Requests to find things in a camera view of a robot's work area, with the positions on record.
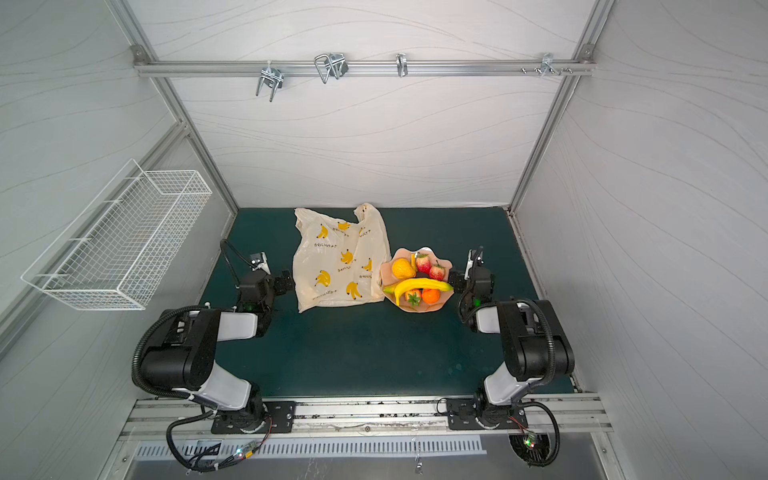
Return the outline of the yellow banana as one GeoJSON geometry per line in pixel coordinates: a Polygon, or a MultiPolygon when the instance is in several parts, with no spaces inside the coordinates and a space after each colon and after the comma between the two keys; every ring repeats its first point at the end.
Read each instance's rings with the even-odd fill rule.
{"type": "Polygon", "coordinates": [[[449,283],[431,278],[409,278],[401,280],[400,282],[392,285],[387,285],[382,288],[382,292],[390,294],[397,306],[400,305],[401,296],[408,290],[413,289],[430,289],[437,290],[439,292],[452,292],[454,287],[449,283]]]}

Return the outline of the cream banana print plastic bag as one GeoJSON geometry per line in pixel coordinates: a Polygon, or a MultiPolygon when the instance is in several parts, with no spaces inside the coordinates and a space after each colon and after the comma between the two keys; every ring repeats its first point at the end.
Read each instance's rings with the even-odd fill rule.
{"type": "Polygon", "coordinates": [[[381,213],[364,203],[349,222],[307,208],[294,210],[301,235],[292,276],[298,311],[378,303],[381,266],[391,260],[381,213]]]}

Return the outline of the red strawberry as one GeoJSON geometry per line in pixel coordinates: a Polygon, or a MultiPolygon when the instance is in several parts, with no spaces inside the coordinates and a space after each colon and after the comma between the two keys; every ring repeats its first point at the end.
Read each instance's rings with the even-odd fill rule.
{"type": "Polygon", "coordinates": [[[404,293],[404,299],[411,308],[416,308],[422,303],[421,294],[421,289],[408,290],[404,293]]]}

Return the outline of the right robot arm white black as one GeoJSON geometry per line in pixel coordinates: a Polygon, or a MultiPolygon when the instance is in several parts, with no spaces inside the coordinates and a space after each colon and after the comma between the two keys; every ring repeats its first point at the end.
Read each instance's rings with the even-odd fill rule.
{"type": "Polygon", "coordinates": [[[497,423],[503,411],[524,412],[523,399],[553,380],[570,375],[575,356],[548,300],[492,298],[494,275],[483,266],[452,271],[461,322],[471,331],[500,337],[502,362],[482,381],[473,407],[478,420],[497,423]]]}

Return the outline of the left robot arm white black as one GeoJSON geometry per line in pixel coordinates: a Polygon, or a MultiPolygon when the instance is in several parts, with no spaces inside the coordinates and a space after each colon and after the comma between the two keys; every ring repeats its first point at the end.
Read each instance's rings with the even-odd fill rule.
{"type": "Polygon", "coordinates": [[[233,310],[199,305],[168,309],[145,332],[131,360],[135,386],[158,397],[187,399],[203,407],[259,422],[265,407],[259,387],[216,362],[219,344],[266,334],[275,298],[295,288],[291,274],[248,273],[237,286],[233,310]]]}

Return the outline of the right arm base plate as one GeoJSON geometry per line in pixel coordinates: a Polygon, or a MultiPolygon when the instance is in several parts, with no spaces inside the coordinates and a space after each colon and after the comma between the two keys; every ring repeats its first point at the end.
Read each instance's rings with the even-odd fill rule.
{"type": "Polygon", "coordinates": [[[436,405],[436,413],[447,418],[452,431],[524,431],[528,428],[522,410],[483,403],[475,397],[442,398],[436,405]]]}

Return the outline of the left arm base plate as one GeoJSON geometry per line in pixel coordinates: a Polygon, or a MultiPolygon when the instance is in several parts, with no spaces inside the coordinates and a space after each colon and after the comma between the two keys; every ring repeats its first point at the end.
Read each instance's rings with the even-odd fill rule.
{"type": "Polygon", "coordinates": [[[257,407],[252,404],[238,411],[218,413],[211,426],[211,433],[218,435],[291,433],[296,414],[294,401],[266,401],[257,407]]]}

